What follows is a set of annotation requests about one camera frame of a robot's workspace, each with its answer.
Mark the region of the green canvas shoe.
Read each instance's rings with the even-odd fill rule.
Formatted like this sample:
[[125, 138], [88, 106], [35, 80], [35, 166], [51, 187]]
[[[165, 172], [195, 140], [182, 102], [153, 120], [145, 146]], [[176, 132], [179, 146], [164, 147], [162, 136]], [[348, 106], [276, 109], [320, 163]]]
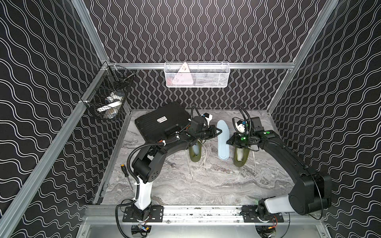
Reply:
[[206, 141], [198, 140], [195, 145], [189, 148], [189, 160], [192, 163], [200, 163], [200, 168], [204, 168], [208, 158], [208, 147]]
[[254, 150], [252, 150], [250, 148], [235, 148], [235, 154], [234, 154], [234, 158], [233, 158], [233, 164], [236, 167], [239, 167], [239, 168], [243, 167], [246, 164], [250, 154], [253, 157], [253, 161], [254, 161], [254, 173], [256, 175], [257, 174], [257, 165], [256, 165], [255, 152], [254, 152]]

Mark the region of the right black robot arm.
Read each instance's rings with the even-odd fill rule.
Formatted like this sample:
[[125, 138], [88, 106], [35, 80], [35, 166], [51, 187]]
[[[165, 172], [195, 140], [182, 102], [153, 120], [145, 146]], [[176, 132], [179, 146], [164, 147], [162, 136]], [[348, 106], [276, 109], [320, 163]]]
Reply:
[[310, 214], [331, 207], [332, 179], [307, 166], [297, 154], [289, 149], [273, 130], [257, 131], [254, 136], [234, 133], [227, 144], [236, 148], [256, 145], [270, 154], [288, 173], [294, 182], [288, 195], [261, 199], [257, 205], [260, 218], [278, 213], [296, 212]]

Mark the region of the light blue insole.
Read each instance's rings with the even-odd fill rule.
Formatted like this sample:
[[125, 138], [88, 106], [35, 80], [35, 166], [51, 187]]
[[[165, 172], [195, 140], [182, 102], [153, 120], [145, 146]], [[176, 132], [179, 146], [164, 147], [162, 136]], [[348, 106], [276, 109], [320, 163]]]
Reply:
[[192, 146], [192, 150], [193, 150], [195, 155], [198, 155], [200, 153], [200, 148], [199, 148], [198, 142]]
[[228, 125], [224, 120], [219, 120], [217, 122], [217, 128], [222, 131], [221, 134], [217, 136], [218, 138], [218, 157], [221, 160], [228, 160], [230, 156], [230, 149], [227, 141], [230, 138], [230, 131]]

